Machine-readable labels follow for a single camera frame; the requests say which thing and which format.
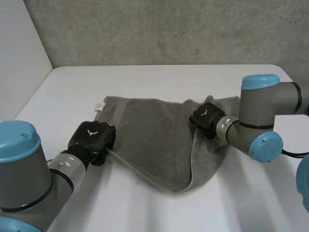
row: light blue cap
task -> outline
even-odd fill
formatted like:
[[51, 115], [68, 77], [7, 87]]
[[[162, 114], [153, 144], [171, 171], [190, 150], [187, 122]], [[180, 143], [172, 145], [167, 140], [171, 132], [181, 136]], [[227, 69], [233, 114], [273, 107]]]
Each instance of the light blue cap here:
[[32, 124], [24, 121], [0, 123], [0, 163], [30, 156], [40, 145], [40, 137]]
[[42, 232], [23, 221], [9, 217], [0, 217], [0, 232]]
[[309, 156], [305, 156], [296, 172], [297, 191], [303, 196], [303, 205], [309, 213]]
[[276, 132], [260, 134], [250, 145], [249, 157], [261, 163], [274, 161], [281, 154], [283, 141]]
[[275, 86], [280, 83], [280, 78], [275, 74], [260, 74], [245, 76], [242, 79], [241, 89], [254, 90]]

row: gray concrete wall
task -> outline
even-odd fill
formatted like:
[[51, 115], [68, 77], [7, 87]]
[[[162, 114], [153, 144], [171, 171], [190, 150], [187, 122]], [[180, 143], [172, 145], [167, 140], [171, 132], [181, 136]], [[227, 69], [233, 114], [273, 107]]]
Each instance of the gray concrete wall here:
[[275, 64], [309, 73], [308, 0], [24, 0], [52, 65]]

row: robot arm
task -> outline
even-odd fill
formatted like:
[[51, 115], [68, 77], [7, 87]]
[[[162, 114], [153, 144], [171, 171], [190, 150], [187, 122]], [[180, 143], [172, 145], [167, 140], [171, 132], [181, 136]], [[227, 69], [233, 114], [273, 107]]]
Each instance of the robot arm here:
[[46, 163], [35, 128], [0, 123], [0, 232], [45, 232], [83, 180], [88, 165], [101, 166], [115, 127], [83, 122], [68, 149]]
[[[283, 149], [282, 138], [273, 131], [276, 115], [309, 116], [309, 83], [280, 83], [273, 74], [246, 76], [242, 80], [239, 118], [226, 115], [208, 102], [194, 111], [190, 121], [208, 139], [217, 135], [250, 158], [268, 163]], [[297, 169], [296, 185], [309, 212], [309, 156]]]

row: white wall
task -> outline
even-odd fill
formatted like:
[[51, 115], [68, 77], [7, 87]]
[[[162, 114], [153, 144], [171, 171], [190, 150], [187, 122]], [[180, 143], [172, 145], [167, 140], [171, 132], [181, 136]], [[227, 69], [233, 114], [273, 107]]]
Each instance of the white wall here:
[[22, 0], [0, 0], [0, 121], [14, 119], [52, 71]]

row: black ring band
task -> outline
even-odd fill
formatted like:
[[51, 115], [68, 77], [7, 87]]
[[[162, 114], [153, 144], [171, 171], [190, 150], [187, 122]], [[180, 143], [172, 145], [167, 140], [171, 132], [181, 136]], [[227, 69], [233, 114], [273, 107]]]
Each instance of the black ring band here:
[[26, 204], [24, 206], [21, 206], [21, 207], [17, 207], [17, 208], [12, 208], [12, 209], [7, 209], [7, 208], [2, 208], [0, 207], [0, 210], [3, 211], [3, 212], [7, 212], [7, 213], [16, 213], [16, 212], [20, 212], [20, 211], [23, 211], [25, 209], [29, 209], [33, 206], [35, 206], [36, 204], [40, 203], [41, 201], [43, 201], [48, 195], [49, 193], [52, 191], [53, 189], [53, 178], [52, 178], [52, 183], [49, 187], [49, 189], [46, 191], [46, 193], [44, 193], [41, 197], [39, 197], [38, 199], [36, 199], [35, 201], [29, 203], [29, 204]]
[[275, 126], [275, 124], [265, 125], [265, 126], [250, 125], [250, 124], [246, 124], [246, 123], [243, 123], [243, 122], [239, 122], [239, 124], [240, 124], [242, 127], [247, 127], [247, 128], [250, 128], [250, 129], [260, 129], [260, 130], [273, 129], [274, 126]]
[[300, 89], [299, 85], [296, 84], [295, 82], [291, 82], [291, 83], [295, 86], [295, 88], [297, 90], [297, 104], [296, 104], [294, 111], [292, 112], [292, 115], [294, 115], [299, 110], [301, 103], [302, 103], [302, 100], [303, 100], [303, 97], [302, 97], [301, 89]]
[[52, 168], [50, 168], [49, 171], [50, 171], [51, 173], [55, 173], [55, 174], [61, 176], [63, 179], [65, 179], [65, 180], [67, 181], [67, 183], [69, 184], [69, 186], [71, 187], [72, 192], [74, 192], [74, 184], [73, 184], [73, 182], [71, 181], [71, 179], [68, 178], [67, 175], [65, 175], [64, 173], [62, 173], [61, 171], [59, 171], [59, 170], [57, 170], [57, 169], [52, 169]]
[[226, 141], [227, 141], [228, 144], [230, 144], [230, 143], [228, 142], [228, 132], [229, 132], [229, 130], [231, 129], [231, 127], [234, 125], [234, 123], [236, 123], [236, 122], [238, 122], [238, 120], [235, 120], [234, 122], [232, 122], [232, 123], [228, 126], [228, 128], [226, 129], [226, 132], [225, 132], [225, 139], [226, 139]]

